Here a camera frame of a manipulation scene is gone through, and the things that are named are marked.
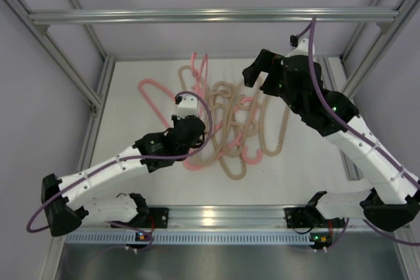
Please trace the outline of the pink hanger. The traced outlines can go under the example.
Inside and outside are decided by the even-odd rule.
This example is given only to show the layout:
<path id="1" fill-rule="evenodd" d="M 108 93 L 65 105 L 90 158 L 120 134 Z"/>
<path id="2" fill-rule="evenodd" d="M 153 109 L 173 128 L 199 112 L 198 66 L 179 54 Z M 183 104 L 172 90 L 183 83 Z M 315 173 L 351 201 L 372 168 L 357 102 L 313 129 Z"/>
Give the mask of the pink hanger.
<path id="1" fill-rule="evenodd" d="M 175 94 L 165 85 L 153 79 L 141 80 L 138 84 L 138 91 L 163 126 L 166 129 L 169 128 L 167 114 L 164 114 L 162 110 L 164 103 L 175 102 Z"/>
<path id="2" fill-rule="evenodd" d="M 259 131 L 259 124 L 255 123 L 254 121 L 251 122 L 251 125 L 253 126 L 253 129 L 251 130 L 250 135 L 253 136 L 255 134 L 257 134 L 257 132 Z M 230 143 L 230 145 L 228 146 L 229 149 L 233 148 L 234 146 L 239 146 L 240 145 L 240 140 L 242 139 L 243 133 L 239 133 L 235 139 L 233 139 L 233 141 Z M 210 165 L 211 163 L 213 163 L 214 161 L 220 161 L 222 162 L 222 157 L 224 155 L 226 155 L 226 152 L 224 149 L 222 148 L 216 148 L 215 149 L 215 154 L 213 154 L 209 160 L 206 160 L 202 163 L 199 163 L 198 165 L 193 165 L 192 164 L 192 158 L 187 158 L 182 164 L 184 165 L 184 167 L 188 170 L 199 170 L 203 167 L 206 167 L 207 165 Z M 256 157 L 249 157 L 247 155 L 247 146 L 243 145 L 243 149 L 242 152 L 240 154 L 240 157 L 243 159 L 243 161 L 246 164 L 250 164 L 250 165 L 256 165 L 258 163 L 261 162 L 261 159 L 263 158 L 263 153 L 260 149 L 257 150 L 257 156 Z"/>
<path id="3" fill-rule="evenodd" d="M 190 67 L 192 71 L 192 75 L 194 79 L 196 80 L 195 87 L 193 88 L 193 91 L 202 99 L 205 100 L 207 96 L 208 91 L 208 84 L 207 84 L 207 78 L 209 73 L 209 60 L 208 55 L 205 54 L 204 57 L 201 60 L 201 64 L 198 68 L 195 67 L 195 62 L 198 54 L 197 52 L 193 52 L 191 59 L 190 59 Z M 205 121 L 205 132 L 209 132 L 209 116 L 205 114 L 204 106 L 200 101 L 198 101 L 198 114 L 199 118 L 204 118 Z"/>

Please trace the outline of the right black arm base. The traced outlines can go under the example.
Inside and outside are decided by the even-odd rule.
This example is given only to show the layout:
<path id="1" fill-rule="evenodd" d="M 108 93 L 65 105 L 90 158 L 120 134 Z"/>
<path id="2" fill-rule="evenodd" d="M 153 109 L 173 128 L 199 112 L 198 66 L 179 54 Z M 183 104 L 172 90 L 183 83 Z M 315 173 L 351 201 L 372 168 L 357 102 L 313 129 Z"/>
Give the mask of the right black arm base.
<path id="1" fill-rule="evenodd" d="M 291 229 L 327 227 L 327 219 L 316 208 L 318 201 L 326 193 L 326 191 L 317 192 L 304 206 L 287 207 L 284 210 L 287 227 Z"/>

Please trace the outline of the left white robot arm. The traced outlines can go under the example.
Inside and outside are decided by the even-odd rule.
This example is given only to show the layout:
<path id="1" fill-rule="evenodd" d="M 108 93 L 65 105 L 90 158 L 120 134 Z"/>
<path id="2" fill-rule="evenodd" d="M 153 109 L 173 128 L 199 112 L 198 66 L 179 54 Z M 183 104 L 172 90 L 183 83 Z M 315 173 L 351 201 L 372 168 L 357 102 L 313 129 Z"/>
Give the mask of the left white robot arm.
<path id="1" fill-rule="evenodd" d="M 205 124 L 195 115 L 175 119 L 173 127 L 146 134 L 119 155 L 79 173 L 42 179 L 41 202 L 53 237 L 67 235 L 83 224 L 109 222 L 145 226 L 150 209 L 140 193 L 113 193 L 117 185 L 183 161 L 204 143 Z"/>

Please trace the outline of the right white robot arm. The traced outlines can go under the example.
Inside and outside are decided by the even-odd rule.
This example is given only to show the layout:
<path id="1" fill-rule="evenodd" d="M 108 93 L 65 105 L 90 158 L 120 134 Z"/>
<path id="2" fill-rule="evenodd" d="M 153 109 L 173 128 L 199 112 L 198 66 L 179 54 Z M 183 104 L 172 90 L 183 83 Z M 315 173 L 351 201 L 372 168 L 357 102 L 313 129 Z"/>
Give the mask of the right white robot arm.
<path id="1" fill-rule="evenodd" d="M 263 93 L 280 97 L 303 123 L 337 146 L 372 186 L 352 193 L 319 191 L 306 204 L 308 219 L 317 226 L 336 218 L 360 218 L 387 232 L 410 223 L 419 213 L 419 188 L 409 179 L 418 182 L 418 177 L 403 175 L 381 155 L 384 149 L 357 107 L 342 93 L 324 87 L 317 62 L 314 71 L 312 81 L 306 53 L 281 56 L 266 49 L 242 71 L 247 87 L 265 72 L 259 86 Z"/>

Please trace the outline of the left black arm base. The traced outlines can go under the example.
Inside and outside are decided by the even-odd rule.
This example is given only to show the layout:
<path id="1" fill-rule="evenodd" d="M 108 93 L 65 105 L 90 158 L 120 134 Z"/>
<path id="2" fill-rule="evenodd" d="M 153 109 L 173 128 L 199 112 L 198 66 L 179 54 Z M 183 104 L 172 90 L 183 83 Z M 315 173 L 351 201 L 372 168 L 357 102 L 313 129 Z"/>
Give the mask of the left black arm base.
<path id="1" fill-rule="evenodd" d="M 129 198 L 129 201 L 134 203 L 133 206 L 129 204 L 129 207 L 134 209 L 136 214 L 128 222 L 115 221 L 111 224 L 111 227 L 117 228 L 116 223 L 118 223 L 131 228 L 167 228 L 169 220 L 168 208 L 150 208 L 146 204 L 145 198 L 143 198 L 143 196 L 139 193 L 130 193 L 129 195 L 120 193 L 117 198 Z"/>

